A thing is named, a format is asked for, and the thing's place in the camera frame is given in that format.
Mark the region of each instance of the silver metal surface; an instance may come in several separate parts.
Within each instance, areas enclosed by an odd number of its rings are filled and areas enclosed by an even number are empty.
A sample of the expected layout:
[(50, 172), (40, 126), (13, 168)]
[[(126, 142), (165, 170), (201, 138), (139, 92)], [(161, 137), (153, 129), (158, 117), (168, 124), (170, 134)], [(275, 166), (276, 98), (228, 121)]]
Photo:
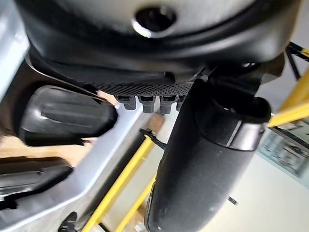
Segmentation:
[(117, 167), (139, 128), (150, 114), (118, 109), (113, 129), (99, 137), (92, 150), (64, 181), (51, 189), (17, 201), (18, 209), (0, 211), (1, 232), (55, 232), (72, 211), (80, 216), (96, 196), (103, 183)]
[(0, 102), (28, 50), (29, 42), (12, 0), (0, 0)]
[(255, 0), (56, 0), (70, 13), (98, 28), (134, 34), (132, 19), (144, 7), (167, 6), (177, 16), (170, 35), (199, 31), (221, 23), (250, 6)]

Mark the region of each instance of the yellow metal rail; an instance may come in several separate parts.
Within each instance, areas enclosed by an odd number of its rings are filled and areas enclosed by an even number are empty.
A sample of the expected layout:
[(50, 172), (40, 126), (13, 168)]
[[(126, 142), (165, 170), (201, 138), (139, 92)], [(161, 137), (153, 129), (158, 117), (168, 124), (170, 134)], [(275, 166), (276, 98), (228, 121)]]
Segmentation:
[(89, 221), (84, 226), (82, 232), (89, 232), (93, 226), (99, 224), (102, 217), (108, 212), (118, 195), (121, 193), (123, 188), (129, 182), (135, 171), (138, 169), (144, 157), (146, 157), (150, 149), (154, 146), (154, 143), (146, 135), (146, 139), (136, 151), (130, 162), (126, 165), (124, 170), (118, 176), (111, 189), (105, 195), (99, 206), (94, 211)]
[(309, 68), (299, 79), (296, 87), (283, 103), (278, 113), (273, 116), (269, 127), (279, 126), (309, 116)]
[(127, 223), (129, 222), (129, 220), (131, 219), (131, 217), (135, 214), (135, 212), (137, 211), (137, 209), (140, 207), (140, 205), (143, 203), (143, 201), (145, 200), (145, 198), (148, 196), (148, 194), (150, 193), (152, 186), (155, 182), (155, 176), (151, 179), (151, 181), (148, 183), (148, 185), (146, 186), (146, 188), (143, 190), (143, 192), (141, 193), (141, 195), (139, 196), (139, 198), (137, 199), (137, 201), (134, 203), (134, 205), (132, 206), (132, 208), (129, 210), (129, 212), (126, 214), (125, 218), (120, 222), (119, 226), (117, 227), (117, 229), (115, 230), (115, 232), (121, 232), (124, 227), (127, 225)]

